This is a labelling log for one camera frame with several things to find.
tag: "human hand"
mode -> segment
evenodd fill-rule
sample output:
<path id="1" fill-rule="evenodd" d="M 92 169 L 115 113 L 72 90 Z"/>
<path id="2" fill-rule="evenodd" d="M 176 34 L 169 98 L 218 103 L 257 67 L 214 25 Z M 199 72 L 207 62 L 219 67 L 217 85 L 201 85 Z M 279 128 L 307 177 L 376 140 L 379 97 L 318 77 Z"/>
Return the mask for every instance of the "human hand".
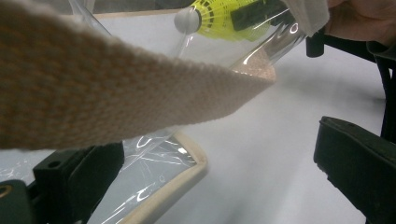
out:
<path id="1" fill-rule="evenodd" d="M 330 20 L 325 33 L 336 37 L 396 43 L 395 0 L 328 0 Z"/>

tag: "shuttlecock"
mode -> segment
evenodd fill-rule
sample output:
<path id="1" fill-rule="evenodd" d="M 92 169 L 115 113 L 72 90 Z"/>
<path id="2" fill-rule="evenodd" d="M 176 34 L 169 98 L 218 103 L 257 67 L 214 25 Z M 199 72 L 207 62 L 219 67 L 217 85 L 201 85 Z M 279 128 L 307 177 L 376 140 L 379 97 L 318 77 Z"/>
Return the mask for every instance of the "shuttlecock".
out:
<path id="1" fill-rule="evenodd" d="M 254 41 L 267 31 L 269 24 L 235 31 L 231 12 L 257 0 L 196 0 L 175 16 L 175 26 L 182 34 L 198 33 L 210 38 Z"/>

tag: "woven fabric strap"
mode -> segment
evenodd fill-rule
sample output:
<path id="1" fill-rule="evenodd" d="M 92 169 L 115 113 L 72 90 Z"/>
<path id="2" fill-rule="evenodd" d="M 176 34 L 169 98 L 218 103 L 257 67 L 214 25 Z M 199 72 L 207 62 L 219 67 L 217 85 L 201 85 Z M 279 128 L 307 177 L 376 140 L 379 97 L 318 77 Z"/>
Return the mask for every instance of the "woven fabric strap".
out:
<path id="1" fill-rule="evenodd" d="M 0 148 L 102 145 L 233 113 L 275 80 L 102 36 L 50 8 L 0 1 Z"/>

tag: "clear plastic sheet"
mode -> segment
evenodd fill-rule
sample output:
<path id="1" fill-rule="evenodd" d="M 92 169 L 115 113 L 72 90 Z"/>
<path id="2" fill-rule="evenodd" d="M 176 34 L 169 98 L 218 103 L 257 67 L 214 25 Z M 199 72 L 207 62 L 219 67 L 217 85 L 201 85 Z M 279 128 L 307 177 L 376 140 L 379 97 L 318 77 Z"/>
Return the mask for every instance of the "clear plastic sheet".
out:
<path id="1" fill-rule="evenodd" d="M 173 137 L 174 129 L 123 141 L 125 162 L 89 223 L 119 223 L 145 199 L 196 161 Z M 0 181 L 35 180 L 32 169 L 53 150 L 0 151 Z"/>
<path id="2" fill-rule="evenodd" d="M 103 34 L 170 57 L 234 70 L 241 70 L 241 66 L 265 69 L 305 38 L 280 0 L 69 0 L 69 3 L 70 8 L 64 3 L 55 8 L 63 14 L 73 13 Z M 251 58 L 260 58 L 263 63 L 256 64 Z"/>
<path id="3" fill-rule="evenodd" d="M 88 223 L 119 223 L 175 176 L 196 164 L 169 132 L 123 142 L 125 162 Z"/>

